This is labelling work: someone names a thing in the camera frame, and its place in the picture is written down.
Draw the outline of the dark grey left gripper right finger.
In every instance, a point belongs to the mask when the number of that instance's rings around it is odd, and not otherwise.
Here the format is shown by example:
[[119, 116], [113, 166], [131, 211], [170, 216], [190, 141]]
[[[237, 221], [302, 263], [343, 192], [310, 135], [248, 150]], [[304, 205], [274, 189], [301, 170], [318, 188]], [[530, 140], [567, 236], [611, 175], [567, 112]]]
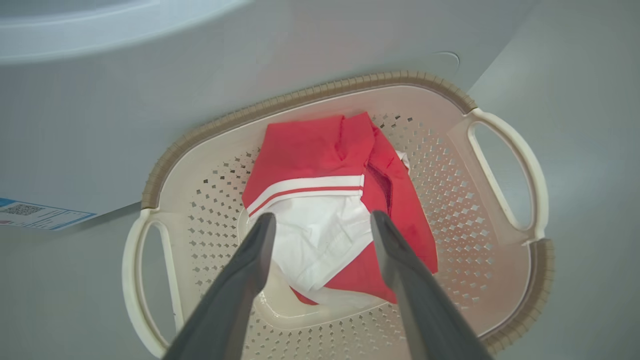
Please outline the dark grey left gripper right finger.
[[370, 223], [381, 276], [397, 298], [411, 358], [493, 359], [390, 217], [375, 210]]

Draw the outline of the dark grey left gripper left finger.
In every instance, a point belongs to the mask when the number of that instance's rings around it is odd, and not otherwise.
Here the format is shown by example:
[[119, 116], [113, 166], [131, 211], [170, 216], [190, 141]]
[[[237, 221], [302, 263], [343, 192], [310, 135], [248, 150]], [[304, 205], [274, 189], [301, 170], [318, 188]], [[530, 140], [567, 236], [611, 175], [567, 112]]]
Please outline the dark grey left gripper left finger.
[[239, 360], [254, 299], [268, 280], [277, 222], [261, 214], [163, 355], [165, 360]]

